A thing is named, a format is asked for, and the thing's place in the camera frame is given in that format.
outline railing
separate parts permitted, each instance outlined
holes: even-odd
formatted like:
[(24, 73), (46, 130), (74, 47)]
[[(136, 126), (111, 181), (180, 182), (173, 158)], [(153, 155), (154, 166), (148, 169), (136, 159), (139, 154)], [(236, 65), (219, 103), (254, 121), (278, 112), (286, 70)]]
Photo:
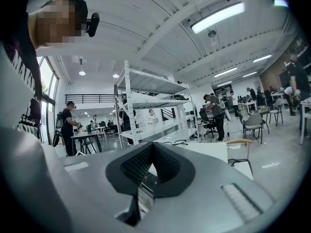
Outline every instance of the railing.
[(113, 94), (66, 94), (66, 103), (72, 101), (74, 103), (114, 103)]

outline metal shelving unit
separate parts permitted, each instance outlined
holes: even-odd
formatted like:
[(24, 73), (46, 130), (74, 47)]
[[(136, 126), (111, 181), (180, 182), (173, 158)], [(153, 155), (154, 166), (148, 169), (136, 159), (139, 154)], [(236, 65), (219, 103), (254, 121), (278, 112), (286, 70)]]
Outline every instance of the metal shelving unit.
[[(119, 114), (119, 111), (126, 112), (130, 119), (131, 130), (121, 132), (120, 122), (118, 119), (117, 126), (121, 147), (124, 148), (122, 137), (133, 139), (134, 145), (136, 145), (142, 139), (145, 139), (177, 125), (178, 130), (172, 133), (174, 138), (180, 137), (179, 140), (188, 139), (191, 135), (195, 134), (195, 132), (198, 136), (199, 133), (197, 130), (197, 118), (194, 115), (186, 116), (183, 106), (184, 103), (191, 102), (193, 111), (195, 111), (195, 106), (192, 102), (191, 94), (190, 100), (156, 99), (154, 97), (150, 97), (150, 99), (132, 98), (132, 92), (135, 91), (174, 95), (185, 89), (189, 89), (189, 86), (187, 84), (175, 83), (159, 76), (130, 69), (128, 61), (124, 61), (124, 69), (122, 70), (119, 78), (116, 80), (114, 87), (115, 110), (117, 115)], [(118, 90), (126, 91), (127, 103), (123, 104), (122, 101), (118, 98)], [(177, 107), (177, 118), (164, 122), (158, 122), (157, 124), (152, 126), (136, 128), (133, 112), (134, 110), (164, 108), (173, 106)], [(187, 119), (189, 119), (190, 117), (194, 118), (196, 128), (188, 129)]]

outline white wall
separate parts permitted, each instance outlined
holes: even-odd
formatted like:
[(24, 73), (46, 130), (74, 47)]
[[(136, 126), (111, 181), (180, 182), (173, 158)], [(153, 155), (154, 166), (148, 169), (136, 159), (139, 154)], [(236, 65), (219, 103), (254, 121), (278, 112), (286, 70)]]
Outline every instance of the white wall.
[(251, 77), (248, 79), (243, 79), (241, 81), (232, 83), (232, 89), (235, 95), (237, 96), (242, 96), (242, 97), (246, 97), (246, 95), (250, 95), (249, 92), (246, 91), (246, 88), (253, 88), (255, 90), (255, 92), (257, 93), (257, 87), (255, 87), (255, 82), (260, 83), (261, 89), (262, 89), (262, 85), (259, 79), (259, 76), (256, 77)]

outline fluorescent light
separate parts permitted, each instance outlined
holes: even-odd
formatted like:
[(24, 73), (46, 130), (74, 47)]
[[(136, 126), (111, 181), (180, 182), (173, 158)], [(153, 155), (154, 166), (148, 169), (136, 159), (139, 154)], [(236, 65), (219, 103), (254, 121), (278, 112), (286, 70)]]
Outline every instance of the fluorescent light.
[(223, 84), (219, 84), (217, 87), (223, 86), (223, 85), (228, 84), (228, 83), (231, 83), (231, 82), (232, 82), (232, 81), (229, 81), (229, 82), (226, 82), (226, 83), (223, 83)]
[(191, 29), (195, 33), (199, 33), (202, 30), (214, 25), (217, 22), (220, 22), (222, 20), (225, 20), (228, 17), (237, 15), (239, 13), (242, 13), (245, 11), (244, 3), (239, 2), (234, 5), (231, 5), (229, 7), (226, 7), (218, 12), (215, 12), (206, 18), (194, 23), (191, 26)]
[(288, 7), (288, 3), (285, 0), (274, 0), (274, 5)]
[(221, 76), (221, 75), (223, 75), (223, 74), (226, 74), (226, 73), (232, 72), (232, 71), (234, 71), (234, 70), (236, 70), (236, 69), (237, 69), (237, 67), (235, 67), (235, 68), (233, 68), (233, 69), (230, 69), (230, 70), (228, 70), (228, 71), (225, 71), (225, 72), (222, 72), (222, 73), (216, 74), (214, 77), (216, 78), (216, 77)]
[(270, 58), (271, 56), (272, 56), (272, 54), (269, 54), (269, 55), (267, 55), (267, 56), (263, 56), (263, 57), (261, 57), (261, 58), (259, 58), (259, 59), (253, 60), (253, 63), (255, 63), (255, 62), (257, 62), (257, 61), (261, 61), (261, 60), (268, 59), (268, 58)]
[(243, 78), (245, 78), (245, 77), (247, 77), (247, 76), (250, 76), (250, 75), (253, 75), (253, 74), (255, 74), (255, 73), (257, 73), (257, 72), (252, 72), (252, 73), (250, 73), (250, 74), (244, 75)]

